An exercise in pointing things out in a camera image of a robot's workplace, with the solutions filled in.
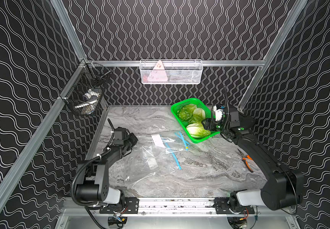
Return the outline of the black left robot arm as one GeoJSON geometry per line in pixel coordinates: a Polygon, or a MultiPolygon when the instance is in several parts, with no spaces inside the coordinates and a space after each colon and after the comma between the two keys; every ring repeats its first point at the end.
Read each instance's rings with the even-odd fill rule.
{"type": "Polygon", "coordinates": [[[137,142],[134,133],[114,131],[111,145],[78,167],[70,188],[72,200],[79,206],[122,205],[122,192],[109,185],[109,168],[130,154],[137,142]]]}

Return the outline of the green chinese cabbage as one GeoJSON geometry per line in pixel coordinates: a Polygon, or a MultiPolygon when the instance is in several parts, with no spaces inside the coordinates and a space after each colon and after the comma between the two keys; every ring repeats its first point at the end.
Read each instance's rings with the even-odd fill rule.
{"type": "Polygon", "coordinates": [[[197,109],[197,105],[194,104],[185,105],[177,111],[177,116],[182,121],[189,121],[192,118],[193,112],[196,109],[197,109]]]}

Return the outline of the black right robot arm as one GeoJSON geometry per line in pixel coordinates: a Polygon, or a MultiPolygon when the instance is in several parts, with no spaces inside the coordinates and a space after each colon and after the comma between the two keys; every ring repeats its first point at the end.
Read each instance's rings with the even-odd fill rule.
{"type": "Polygon", "coordinates": [[[246,206],[264,206],[282,210],[302,201],[304,175],[278,161],[253,134],[255,120],[231,105],[215,105],[211,116],[202,121],[206,130],[218,131],[228,142],[241,148],[243,160],[252,159],[267,182],[261,189],[238,190],[230,194],[229,207],[238,211],[246,206]]]}

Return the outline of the zip-top bag with two cabbages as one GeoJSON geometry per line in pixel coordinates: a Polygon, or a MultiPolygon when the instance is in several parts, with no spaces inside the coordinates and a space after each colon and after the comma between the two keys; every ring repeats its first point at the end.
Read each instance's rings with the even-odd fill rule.
{"type": "Polygon", "coordinates": [[[178,155],[189,151],[191,147],[181,131],[142,135],[139,143],[145,157],[172,157],[176,162],[178,155]]]}

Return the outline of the zip-top bag blue seal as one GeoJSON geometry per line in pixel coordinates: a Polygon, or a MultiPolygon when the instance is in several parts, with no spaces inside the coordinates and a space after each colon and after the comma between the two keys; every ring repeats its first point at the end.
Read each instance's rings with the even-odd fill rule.
{"type": "Polygon", "coordinates": [[[179,160],[176,162],[172,157],[145,157],[139,145],[125,158],[124,181],[133,187],[147,178],[161,177],[178,170],[182,170],[179,160]]]}

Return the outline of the pale chinese cabbage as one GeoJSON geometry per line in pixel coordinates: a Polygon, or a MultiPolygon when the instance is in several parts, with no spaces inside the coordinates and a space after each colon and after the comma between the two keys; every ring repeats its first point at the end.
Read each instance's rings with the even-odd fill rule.
{"type": "Polygon", "coordinates": [[[190,123],[198,123],[202,122],[203,120],[206,119],[206,113],[202,108],[196,108],[193,111],[192,118],[190,119],[190,123]]]}
{"type": "Polygon", "coordinates": [[[186,130],[195,139],[201,139],[211,134],[211,131],[206,130],[201,122],[189,124],[186,130]]]}

